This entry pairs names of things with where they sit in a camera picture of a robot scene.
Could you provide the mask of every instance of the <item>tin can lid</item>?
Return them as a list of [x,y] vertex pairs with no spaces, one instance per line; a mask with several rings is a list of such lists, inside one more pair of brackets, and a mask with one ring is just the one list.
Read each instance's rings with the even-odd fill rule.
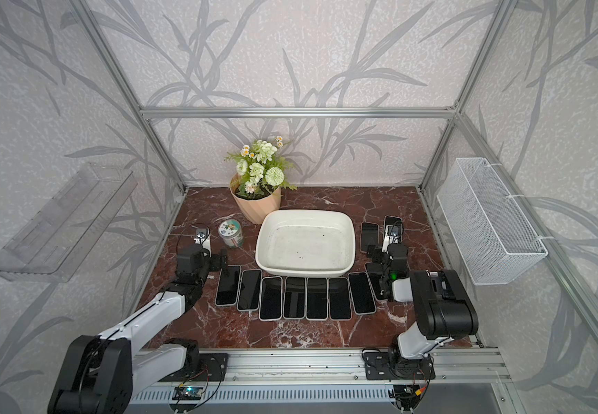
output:
[[223,221],[221,223],[221,225],[218,227],[218,233],[221,236],[234,236],[239,232],[239,229],[241,228],[241,225],[239,224],[239,221],[237,220],[226,220]]

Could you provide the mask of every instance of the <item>clear acrylic shelf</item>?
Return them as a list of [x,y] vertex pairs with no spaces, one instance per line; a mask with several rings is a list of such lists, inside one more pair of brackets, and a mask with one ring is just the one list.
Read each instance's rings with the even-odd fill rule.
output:
[[85,164],[0,250],[0,276],[69,281],[136,185],[131,170]]

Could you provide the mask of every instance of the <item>potted artificial flower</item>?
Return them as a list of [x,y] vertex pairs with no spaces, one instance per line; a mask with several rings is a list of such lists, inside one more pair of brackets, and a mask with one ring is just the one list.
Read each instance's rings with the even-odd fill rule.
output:
[[294,164],[277,154],[283,138],[271,142],[257,140],[245,145],[239,154],[228,153],[226,161],[237,161],[237,174],[230,181],[230,192],[245,217],[262,224],[265,217],[280,208],[280,189],[296,189],[285,179],[285,170]]

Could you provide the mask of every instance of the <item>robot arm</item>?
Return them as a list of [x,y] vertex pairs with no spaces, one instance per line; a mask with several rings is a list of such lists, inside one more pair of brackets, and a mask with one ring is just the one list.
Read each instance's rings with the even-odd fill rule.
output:
[[210,270],[227,264],[227,253],[212,255],[204,238],[179,252],[177,279],[163,292],[117,325],[96,336],[82,335],[69,345],[48,413],[121,414],[133,396],[161,378],[183,368],[197,373],[200,359],[195,341],[174,339],[154,352],[134,356],[193,307]]
[[406,295],[410,286],[416,322],[398,336],[404,359],[422,359],[437,346],[474,335],[478,316],[455,270],[410,272],[396,280],[392,292]]
[[455,270],[410,271],[408,249],[390,243],[381,254],[380,285],[388,300],[414,302],[416,322],[390,347],[391,360],[421,360],[437,346],[474,335],[478,317]]

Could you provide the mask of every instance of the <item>red marble surface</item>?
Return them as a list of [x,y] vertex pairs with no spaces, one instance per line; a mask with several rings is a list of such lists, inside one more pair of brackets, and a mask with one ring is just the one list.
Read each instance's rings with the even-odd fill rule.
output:
[[[358,251],[361,222],[377,223],[382,228],[386,215],[403,219],[402,240],[409,246],[410,268],[436,271],[443,267],[414,187],[301,187],[297,191],[284,190],[281,208],[341,211],[350,216],[357,237],[357,255],[351,272],[364,271],[365,263],[369,262],[365,254]],[[229,263],[241,265],[242,270],[256,269],[255,243],[260,226],[245,219],[228,189],[189,189],[139,307],[175,278],[176,246],[182,231],[191,233],[192,223],[204,223],[216,231],[223,220],[231,218],[241,223],[245,240],[242,248],[228,250]],[[213,252],[225,246],[217,235],[212,235],[211,241]],[[179,238],[179,248],[190,243],[193,243],[191,237]],[[349,321],[281,319],[265,322],[258,319],[257,311],[239,312],[236,306],[215,306],[217,286],[218,272],[213,272],[194,308],[155,336],[150,347],[156,348],[172,337],[195,339],[201,348],[386,347],[393,336],[404,332],[415,321],[411,303],[377,302],[374,314],[360,316],[353,311]],[[471,346],[468,339],[451,345]]]

